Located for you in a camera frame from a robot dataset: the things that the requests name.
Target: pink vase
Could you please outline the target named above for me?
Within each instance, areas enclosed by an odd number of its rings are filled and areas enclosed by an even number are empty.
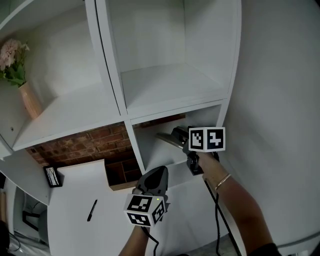
[[[25,109],[28,111],[32,119],[36,119],[42,113],[42,106],[36,97],[33,89],[30,87],[29,82],[24,83],[19,87]]]

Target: small framed picture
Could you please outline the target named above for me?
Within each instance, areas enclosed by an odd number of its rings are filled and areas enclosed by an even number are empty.
[[[43,167],[50,188],[62,187],[57,170],[52,166]]]

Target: gold bracelet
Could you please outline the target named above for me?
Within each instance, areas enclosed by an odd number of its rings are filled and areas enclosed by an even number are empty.
[[[216,185],[215,187],[215,191],[217,191],[217,189],[231,176],[231,174],[228,174],[227,176],[225,176],[220,182],[218,185]]]

